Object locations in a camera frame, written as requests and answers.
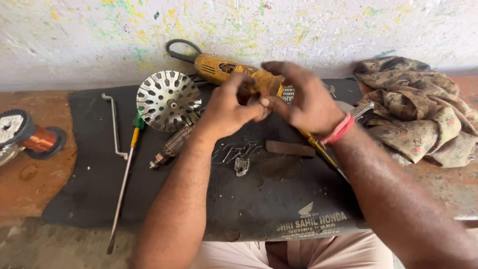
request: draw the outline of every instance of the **red thread bracelet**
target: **red thread bracelet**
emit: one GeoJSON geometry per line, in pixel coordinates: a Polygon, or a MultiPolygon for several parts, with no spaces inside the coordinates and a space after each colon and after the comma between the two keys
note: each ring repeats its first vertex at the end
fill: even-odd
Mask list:
{"type": "Polygon", "coordinates": [[[352,117],[350,113],[347,112],[345,119],[342,120],[334,129],[334,131],[329,134],[328,136],[324,137],[320,140],[320,143],[325,146],[326,144],[331,144],[337,140],[339,140],[345,132],[350,129],[350,127],[354,124],[355,117],[352,117]]]}

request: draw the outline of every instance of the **copper wire spool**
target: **copper wire spool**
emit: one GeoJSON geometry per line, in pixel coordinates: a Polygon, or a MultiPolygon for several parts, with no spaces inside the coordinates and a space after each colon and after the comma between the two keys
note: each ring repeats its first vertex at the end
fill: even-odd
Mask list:
{"type": "Polygon", "coordinates": [[[19,146],[32,149],[36,152],[48,150],[55,144],[56,135],[45,128],[36,125],[35,133],[27,140],[18,143],[19,146]]]}
{"type": "Polygon", "coordinates": [[[32,116],[23,109],[0,113],[0,147],[17,144],[34,159],[47,159],[63,149],[66,133],[56,126],[43,128],[33,124],[32,116]]]}

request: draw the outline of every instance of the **black rubber mat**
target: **black rubber mat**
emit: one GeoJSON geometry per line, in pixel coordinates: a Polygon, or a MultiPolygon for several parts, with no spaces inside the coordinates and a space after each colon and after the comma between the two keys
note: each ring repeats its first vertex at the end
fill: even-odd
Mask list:
{"type": "MultiPolygon", "coordinates": [[[[325,83],[335,86],[338,100],[354,104],[362,96],[353,80],[326,79],[325,83]]],[[[77,159],[72,176],[43,212],[46,222],[80,227],[112,225],[126,161],[114,153],[111,106],[101,94],[104,92],[116,101],[120,149],[127,152],[137,89],[138,86],[127,86],[69,95],[77,159]]],[[[212,89],[200,89],[203,105],[212,89]]],[[[172,135],[149,126],[140,133],[120,224],[144,219],[174,164],[173,159],[166,166],[151,170],[149,161],[172,135]]],[[[258,141],[261,145],[265,139],[306,145],[297,130],[272,113],[264,121],[250,122],[234,135],[219,140],[215,150],[229,143],[258,141]]],[[[218,151],[212,160],[205,240],[314,238],[366,228],[351,187],[320,157],[288,157],[259,148],[251,158],[250,171],[237,178],[234,162],[220,162],[226,152],[218,151]]]]}

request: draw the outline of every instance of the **workbench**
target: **workbench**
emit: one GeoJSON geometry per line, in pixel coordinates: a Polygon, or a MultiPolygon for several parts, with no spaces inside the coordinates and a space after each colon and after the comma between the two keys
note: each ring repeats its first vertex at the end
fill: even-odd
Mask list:
{"type": "MultiPolygon", "coordinates": [[[[451,79],[460,86],[460,97],[472,108],[478,109],[478,76],[451,79]]],[[[362,92],[367,91],[365,85],[360,85],[360,88],[362,92]]],[[[69,93],[71,91],[66,90],[0,93],[2,111],[26,109],[36,124],[59,126],[67,134],[64,149],[48,160],[35,160],[19,153],[15,159],[0,167],[0,225],[40,216],[47,203],[70,178],[77,146],[67,100],[69,93]]],[[[439,168],[420,161],[406,169],[456,219],[478,220],[478,160],[462,168],[439,168]]]]}

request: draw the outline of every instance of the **copper winding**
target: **copper winding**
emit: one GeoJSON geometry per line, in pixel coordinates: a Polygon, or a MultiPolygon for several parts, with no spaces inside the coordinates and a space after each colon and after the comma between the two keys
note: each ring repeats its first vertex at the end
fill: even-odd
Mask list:
{"type": "Polygon", "coordinates": [[[27,140],[18,142],[19,146],[32,149],[36,152],[43,152],[53,146],[56,141],[56,135],[45,128],[36,125],[35,133],[27,140]]]}

